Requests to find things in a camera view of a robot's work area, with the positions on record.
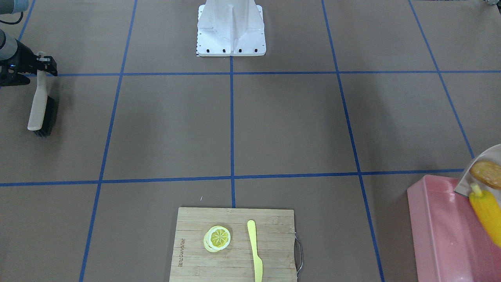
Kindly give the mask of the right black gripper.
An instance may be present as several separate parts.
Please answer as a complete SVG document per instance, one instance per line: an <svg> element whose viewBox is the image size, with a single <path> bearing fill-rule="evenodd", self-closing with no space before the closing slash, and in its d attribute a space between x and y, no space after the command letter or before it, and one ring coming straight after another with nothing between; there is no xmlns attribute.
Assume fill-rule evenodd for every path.
<svg viewBox="0 0 501 282"><path fill-rule="evenodd" d="M57 62L45 53L33 53L30 48L16 39L2 46L0 76L2 87L28 85L30 79L24 74L37 75L38 71L57 77Z"/></svg>

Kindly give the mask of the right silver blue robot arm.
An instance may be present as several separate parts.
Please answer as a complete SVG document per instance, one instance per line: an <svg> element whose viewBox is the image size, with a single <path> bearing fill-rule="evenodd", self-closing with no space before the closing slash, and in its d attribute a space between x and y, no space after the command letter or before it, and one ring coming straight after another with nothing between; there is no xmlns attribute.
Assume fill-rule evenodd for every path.
<svg viewBox="0 0 501 282"><path fill-rule="evenodd" d="M1 16L18 14L16 21L3 21L4 25L17 25L24 18L24 12L29 8L28 0L1 0ZM45 72L53 77L58 76L57 62L52 56L43 52L34 53L20 40L0 30L0 84L1 87L22 86L30 84L27 74L38 76Z"/></svg>

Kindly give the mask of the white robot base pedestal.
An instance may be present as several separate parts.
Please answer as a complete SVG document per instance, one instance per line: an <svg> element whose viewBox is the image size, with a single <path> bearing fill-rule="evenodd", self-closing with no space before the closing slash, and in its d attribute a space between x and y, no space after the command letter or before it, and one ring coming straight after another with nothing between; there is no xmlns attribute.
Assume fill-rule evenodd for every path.
<svg viewBox="0 0 501 282"><path fill-rule="evenodd" d="M263 8L254 0L208 0L197 16L197 56L266 54Z"/></svg>

